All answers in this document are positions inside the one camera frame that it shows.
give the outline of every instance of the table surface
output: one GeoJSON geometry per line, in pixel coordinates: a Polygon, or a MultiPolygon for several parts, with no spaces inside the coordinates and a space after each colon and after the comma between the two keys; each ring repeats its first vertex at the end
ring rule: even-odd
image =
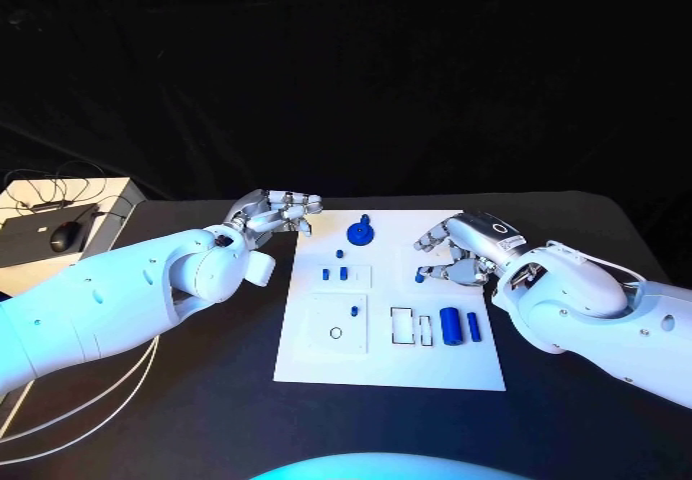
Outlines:
{"type": "MultiPolygon", "coordinates": [[[[116,246],[217,223],[231,204],[145,203],[116,246]]],[[[557,239],[667,280],[621,208],[596,195],[328,199],[325,205],[482,209],[534,245],[557,239]]],[[[0,475],[247,478],[312,457],[388,451],[459,459],[534,478],[692,477],[692,412],[612,379],[577,355],[536,349],[491,304],[507,392],[275,382],[295,245],[296,234],[282,234],[264,248],[279,260],[267,288],[246,283],[228,302],[164,335],[151,378],[112,424],[64,452],[0,467],[0,475]]],[[[142,348],[40,379],[9,433],[91,398],[128,371],[142,348]]],[[[4,458],[74,438],[132,385],[45,434],[4,445],[4,458]]]]}

